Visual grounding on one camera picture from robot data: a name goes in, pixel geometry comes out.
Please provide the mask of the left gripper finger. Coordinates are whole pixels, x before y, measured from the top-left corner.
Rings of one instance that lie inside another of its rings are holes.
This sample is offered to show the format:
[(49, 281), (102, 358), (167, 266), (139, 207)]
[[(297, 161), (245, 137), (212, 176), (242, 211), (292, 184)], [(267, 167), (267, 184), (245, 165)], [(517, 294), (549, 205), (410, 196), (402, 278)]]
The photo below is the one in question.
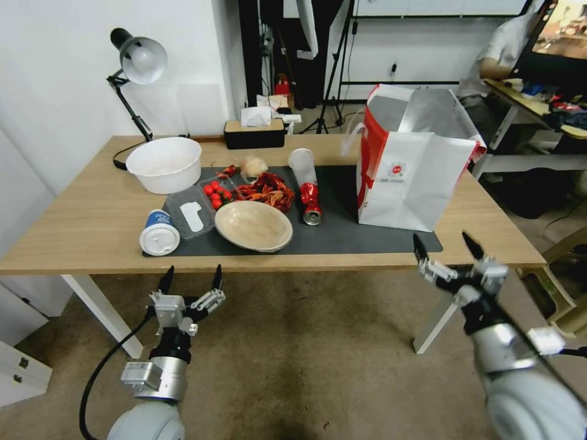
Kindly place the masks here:
[(191, 304), (191, 310), (199, 313), (212, 313), (226, 299), (222, 286), (222, 266), (219, 264), (214, 273), (211, 289)]
[(174, 277), (174, 266), (170, 266), (167, 272), (160, 278), (155, 290), (149, 294), (149, 306), (162, 306), (169, 304), (172, 298), (168, 296)]

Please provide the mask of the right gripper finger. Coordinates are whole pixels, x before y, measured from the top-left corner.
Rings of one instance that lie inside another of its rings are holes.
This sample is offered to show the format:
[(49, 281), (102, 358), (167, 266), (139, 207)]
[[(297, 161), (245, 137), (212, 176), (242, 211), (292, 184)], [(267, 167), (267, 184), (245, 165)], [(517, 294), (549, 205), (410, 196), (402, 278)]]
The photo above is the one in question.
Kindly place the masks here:
[(413, 246), (419, 272), (425, 280), (429, 282), (436, 282), (438, 280), (451, 282), (458, 278), (456, 270), (429, 257), (426, 247), (417, 233), (413, 234)]
[(486, 254), (482, 246), (467, 232), (463, 231), (462, 236), (474, 259), (469, 272), (473, 285), (486, 294), (498, 294), (508, 274), (508, 267)]

